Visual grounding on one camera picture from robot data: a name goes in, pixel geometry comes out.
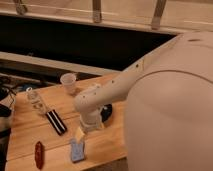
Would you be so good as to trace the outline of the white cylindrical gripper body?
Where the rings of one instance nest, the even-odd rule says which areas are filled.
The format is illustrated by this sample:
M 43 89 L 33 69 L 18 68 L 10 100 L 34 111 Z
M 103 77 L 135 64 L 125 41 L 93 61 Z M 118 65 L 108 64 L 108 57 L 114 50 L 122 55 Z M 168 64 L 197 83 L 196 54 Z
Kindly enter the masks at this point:
M 80 127 L 84 133 L 99 130 L 102 128 L 102 118 L 99 111 L 83 113 L 80 116 Z

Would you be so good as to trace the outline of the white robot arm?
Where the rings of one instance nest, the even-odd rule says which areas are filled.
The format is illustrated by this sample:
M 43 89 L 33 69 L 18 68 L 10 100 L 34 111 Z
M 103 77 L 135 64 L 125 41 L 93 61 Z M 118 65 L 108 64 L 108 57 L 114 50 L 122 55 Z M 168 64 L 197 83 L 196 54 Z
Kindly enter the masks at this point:
M 97 129 L 97 109 L 121 100 L 129 171 L 213 171 L 213 32 L 178 35 L 81 92 L 82 129 Z

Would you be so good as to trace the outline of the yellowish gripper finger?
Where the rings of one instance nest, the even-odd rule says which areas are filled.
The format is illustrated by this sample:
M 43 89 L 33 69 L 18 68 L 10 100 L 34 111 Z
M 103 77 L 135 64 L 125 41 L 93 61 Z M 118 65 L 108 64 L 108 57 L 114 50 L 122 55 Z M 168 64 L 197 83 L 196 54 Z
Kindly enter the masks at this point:
M 77 142 L 80 142 L 85 136 L 85 133 L 81 129 L 81 127 L 78 127 L 76 132 L 75 132 L 75 139 Z

